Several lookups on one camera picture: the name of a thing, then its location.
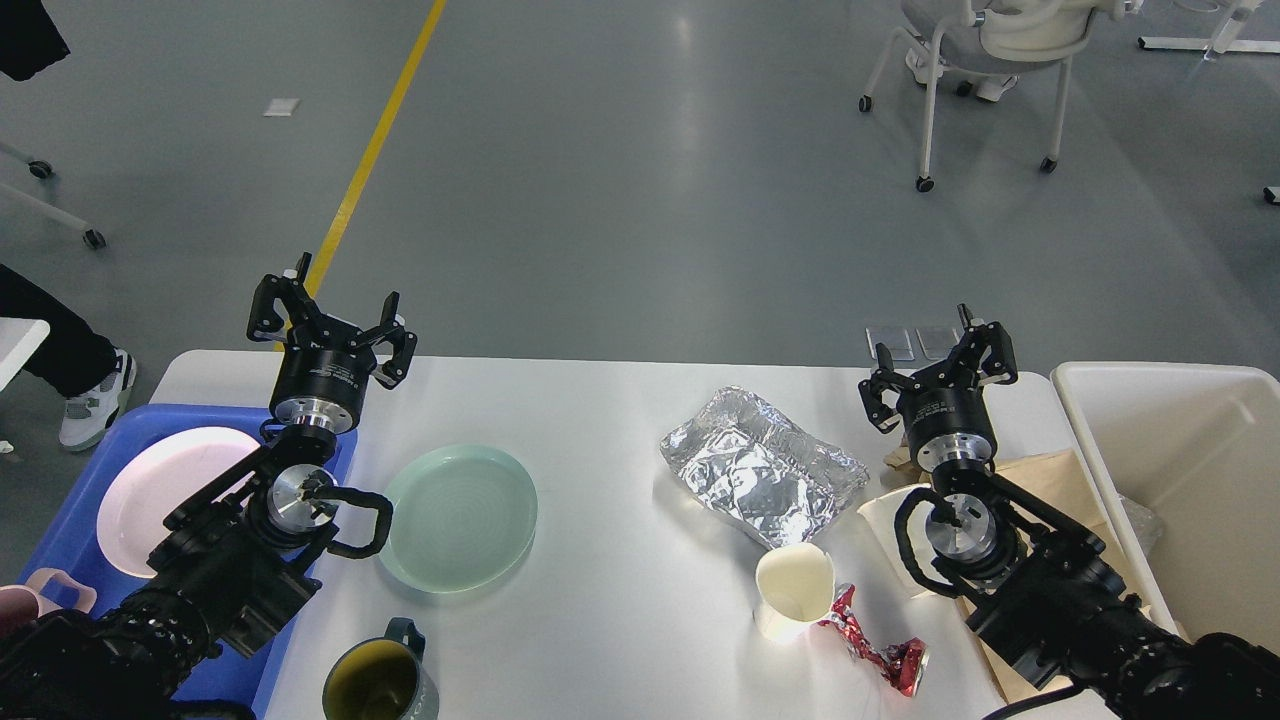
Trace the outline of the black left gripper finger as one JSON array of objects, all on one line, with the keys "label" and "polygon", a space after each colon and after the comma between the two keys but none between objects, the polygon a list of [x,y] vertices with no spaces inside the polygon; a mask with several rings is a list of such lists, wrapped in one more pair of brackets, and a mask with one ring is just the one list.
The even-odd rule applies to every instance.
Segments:
[{"label": "black left gripper finger", "polygon": [[283,346],[347,346],[337,318],[320,310],[305,288],[311,252],[280,275],[266,274],[257,284],[250,306],[247,338]]},{"label": "black left gripper finger", "polygon": [[[379,324],[347,341],[347,354],[358,361],[357,368],[385,389],[394,389],[406,379],[419,341],[419,336],[404,327],[399,302],[401,293],[389,292]],[[384,363],[379,363],[374,352],[379,345],[390,346],[390,356]]]}]

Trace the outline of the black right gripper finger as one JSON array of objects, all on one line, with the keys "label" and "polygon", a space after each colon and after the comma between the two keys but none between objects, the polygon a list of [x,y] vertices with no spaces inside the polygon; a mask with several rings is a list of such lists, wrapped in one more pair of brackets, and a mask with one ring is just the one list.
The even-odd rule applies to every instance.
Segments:
[{"label": "black right gripper finger", "polygon": [[938,364],[934,378],[946,388],[978,389],[1018,382],[1011,336],[1000,322],[983,322],[966,304],[957,305],[963,336]]},{"label": "black right gripper finger", "polygon": [[895,369],[890,347],[877,343],[876,368],[858,384],[868,421],[888,434],[902,420],[914,421],[925,393],[938,389],[929,377],[904,375]]}]

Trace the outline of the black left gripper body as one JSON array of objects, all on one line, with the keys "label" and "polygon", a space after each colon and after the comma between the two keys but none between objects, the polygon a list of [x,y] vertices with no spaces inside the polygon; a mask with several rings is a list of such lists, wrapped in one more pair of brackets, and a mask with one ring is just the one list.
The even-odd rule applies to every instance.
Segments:
[{"label": "black left gripper body", "polygon": [[353,430],[378,366],[374,351],[285,341],[283,352],[270,397],[271,418],[284,425],[320,427],[337,436]]}]

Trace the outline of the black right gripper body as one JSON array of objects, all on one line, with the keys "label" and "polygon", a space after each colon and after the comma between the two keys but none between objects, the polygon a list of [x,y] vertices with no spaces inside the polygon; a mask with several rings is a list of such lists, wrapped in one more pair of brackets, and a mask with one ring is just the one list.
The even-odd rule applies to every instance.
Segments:
[{"label": "black right gripper body", "polygon": [[988,462],[998,442],[982,388],[904,392],[897,400],[911,461],[925,473],[951,461]]}]

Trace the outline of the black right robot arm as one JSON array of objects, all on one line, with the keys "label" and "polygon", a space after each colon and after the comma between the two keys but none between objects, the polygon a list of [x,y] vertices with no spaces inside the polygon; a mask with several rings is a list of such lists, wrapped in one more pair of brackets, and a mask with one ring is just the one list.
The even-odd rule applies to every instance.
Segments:
[{"label": "black right robot arm", "polygon": [[[892,518],[906,574],[970,601],[966,625],[1041,691],[996,717],[1093,691],[1121,719],[1275,719],[1275,653],[1228,633],[1188,642],[1157,626],[1096,533],[997,473],[984,389],[1018,379],[1012,341],[968,306],[957,313],[964,332],[943,359],[904,375],[879,342],[858,391],[870,424],[902,428],[910,461],[929,477]],[[1046,692],[1056,676],[1070,685]]]}]

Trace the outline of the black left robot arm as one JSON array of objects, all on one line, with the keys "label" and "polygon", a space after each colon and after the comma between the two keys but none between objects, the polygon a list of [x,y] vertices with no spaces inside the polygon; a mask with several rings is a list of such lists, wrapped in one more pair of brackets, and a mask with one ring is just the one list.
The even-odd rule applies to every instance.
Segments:
[{"label": "black left robot arm", "polygon": [[3,638],[5,719],[251,719],[229,700],[178,701],[205,660],[250,659],[320,591],[323,553],[369,559],[389,539],[388,497],[326,471],[360,421],[371,382],[394,389],[417,337],[390,292],[367,329],[324,313],[305,288],[311,255],[256,287],[246,334],[283,361],[262,443],[165,518],[154,578],[101,618],[63,609]]}]

